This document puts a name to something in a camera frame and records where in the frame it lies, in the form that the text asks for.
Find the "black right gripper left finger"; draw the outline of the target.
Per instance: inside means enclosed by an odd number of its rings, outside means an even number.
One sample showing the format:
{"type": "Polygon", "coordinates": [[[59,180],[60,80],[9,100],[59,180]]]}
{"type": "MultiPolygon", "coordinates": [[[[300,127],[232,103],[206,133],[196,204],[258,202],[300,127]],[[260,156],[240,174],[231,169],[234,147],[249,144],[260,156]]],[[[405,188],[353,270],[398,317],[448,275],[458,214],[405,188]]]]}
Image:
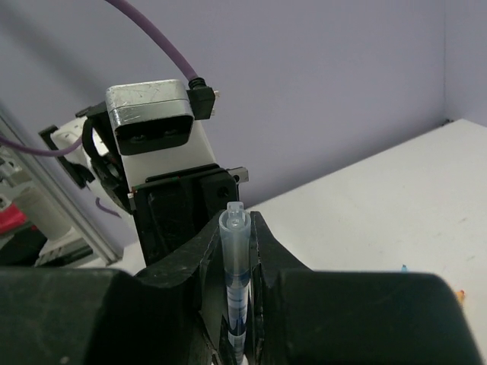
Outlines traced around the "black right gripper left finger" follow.
{"type": "Polygon", "coordinates": [[[136,275],[1,269],[3,364],[222,364],[221,318],[202,313],[218,222],[136,275]]]}

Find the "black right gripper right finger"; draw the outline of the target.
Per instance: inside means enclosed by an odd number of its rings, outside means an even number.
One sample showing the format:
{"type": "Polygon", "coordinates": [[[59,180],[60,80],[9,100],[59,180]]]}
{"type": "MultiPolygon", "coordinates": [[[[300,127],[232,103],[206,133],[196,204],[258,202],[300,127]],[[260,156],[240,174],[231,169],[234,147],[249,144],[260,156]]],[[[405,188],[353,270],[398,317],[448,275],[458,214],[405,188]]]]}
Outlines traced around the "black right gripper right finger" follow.
{"type": "Polygon", "coordinates": [[[251,213],[252,364],[480,364],[460,304],[433,274],[314,271],[251,213]]]}

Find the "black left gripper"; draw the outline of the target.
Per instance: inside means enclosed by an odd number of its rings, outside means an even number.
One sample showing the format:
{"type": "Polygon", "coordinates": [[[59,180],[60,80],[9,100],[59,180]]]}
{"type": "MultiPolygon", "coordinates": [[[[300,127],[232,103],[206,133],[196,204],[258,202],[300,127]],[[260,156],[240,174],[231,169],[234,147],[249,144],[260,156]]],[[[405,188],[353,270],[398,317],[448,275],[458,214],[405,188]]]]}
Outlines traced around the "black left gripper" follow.
{"type": "Polygon", "coordinates": [[[191,240],[228,202],[240,199],[245,167],[216,163],[148,177],[132,188],[129,204],[147,266],[191,240]]]}

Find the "clear pen cap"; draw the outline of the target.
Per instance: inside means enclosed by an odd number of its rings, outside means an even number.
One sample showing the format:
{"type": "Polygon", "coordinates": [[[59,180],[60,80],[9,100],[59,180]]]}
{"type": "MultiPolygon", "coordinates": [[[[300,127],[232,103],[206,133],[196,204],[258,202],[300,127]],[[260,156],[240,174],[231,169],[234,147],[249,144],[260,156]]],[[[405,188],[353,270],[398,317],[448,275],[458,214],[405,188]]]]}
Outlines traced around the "clear pen cap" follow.
{"type": "Polygon", "coordinates": [[[250,276],[250,214],[243,202],[228,202],[219,217],[224,270],[232,280],[248,281],[250,276]]]}

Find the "blue pen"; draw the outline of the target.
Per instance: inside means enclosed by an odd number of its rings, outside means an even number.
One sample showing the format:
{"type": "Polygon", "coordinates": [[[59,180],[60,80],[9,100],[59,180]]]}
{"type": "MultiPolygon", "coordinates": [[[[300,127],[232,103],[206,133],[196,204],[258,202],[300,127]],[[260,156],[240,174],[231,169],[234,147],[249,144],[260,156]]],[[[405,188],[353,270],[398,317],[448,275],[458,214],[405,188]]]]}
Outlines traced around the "blue pen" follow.
{"type": "Polygon", "coordinates": [[[233,348],[237,364],[244,361],[244,345],[247,334],[247,313],[250,275],[225,274],[228,303],[228,340],[233,348]]]}

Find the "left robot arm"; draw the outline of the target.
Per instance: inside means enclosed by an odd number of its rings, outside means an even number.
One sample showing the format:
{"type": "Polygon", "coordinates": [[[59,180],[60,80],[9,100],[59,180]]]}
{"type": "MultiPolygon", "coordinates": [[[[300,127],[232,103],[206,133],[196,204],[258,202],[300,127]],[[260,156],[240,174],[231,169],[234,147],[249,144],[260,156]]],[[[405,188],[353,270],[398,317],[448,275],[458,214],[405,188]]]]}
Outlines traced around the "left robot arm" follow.
{"type": "Polygon", "coordinates": [[[62,127],[41,132],[76,183],[107,200],[136,230],[146,265],[193,238],[249,179],[245,167],[225,169],[212,156],[200,122],[149,121],[114,130],[104,103],[62,127]]]}

